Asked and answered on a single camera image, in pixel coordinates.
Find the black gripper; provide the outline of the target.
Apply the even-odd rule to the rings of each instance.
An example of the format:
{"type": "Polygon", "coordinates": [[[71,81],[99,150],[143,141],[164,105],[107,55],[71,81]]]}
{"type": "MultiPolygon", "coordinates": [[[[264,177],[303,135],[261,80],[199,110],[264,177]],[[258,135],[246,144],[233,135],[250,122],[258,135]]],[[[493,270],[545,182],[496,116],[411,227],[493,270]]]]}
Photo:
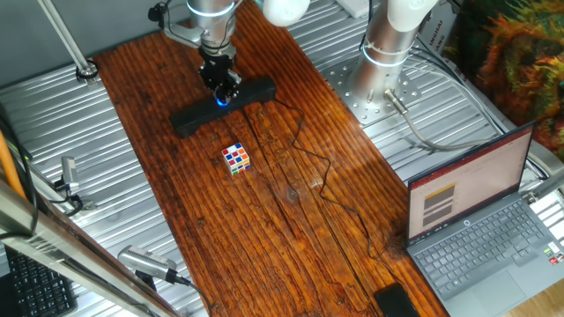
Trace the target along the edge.
{"type": "Polygon", "coordinates": [[[204,60],[198,71],[200,77],[207,86],[216,86],[212,89],[216,100],[230,102],[237,95],[241,83],[241,77],[233,71],[236,48],[231,44],[220,48],[202,46],[198,54],[204,60]]]}

